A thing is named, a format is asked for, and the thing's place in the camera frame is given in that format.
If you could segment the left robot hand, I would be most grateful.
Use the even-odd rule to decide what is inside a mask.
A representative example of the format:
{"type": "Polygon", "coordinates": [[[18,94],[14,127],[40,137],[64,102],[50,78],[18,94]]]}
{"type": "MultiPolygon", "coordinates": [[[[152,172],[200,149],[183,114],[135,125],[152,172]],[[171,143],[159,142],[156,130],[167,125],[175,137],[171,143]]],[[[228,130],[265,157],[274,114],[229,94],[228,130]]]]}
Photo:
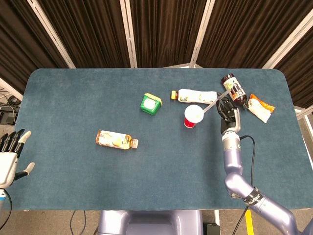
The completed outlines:
{"type": "Polygon", "coordinates": [[[28,164],[26,169],[17,172],[17,165],[23,147],[31,136],[31,131],[24,133],[24,129],[5,133],[0,137],[0,189],[7,189],[12,183],[28,176],[35,167],[35,163],[28,164]]]}

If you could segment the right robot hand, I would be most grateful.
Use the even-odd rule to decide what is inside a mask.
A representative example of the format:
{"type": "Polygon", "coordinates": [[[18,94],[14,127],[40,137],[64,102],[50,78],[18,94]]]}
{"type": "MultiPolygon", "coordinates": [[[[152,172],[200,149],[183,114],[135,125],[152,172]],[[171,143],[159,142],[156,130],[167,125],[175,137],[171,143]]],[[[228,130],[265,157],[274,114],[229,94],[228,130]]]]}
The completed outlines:
{"type": "Polygon", "coordinates": [[[216,103],[218,114],[221,117],[221,134],[226,132],[235,132],[236,134],[241,129],[240,112],[233,102],[223,97],[216,103]]]}

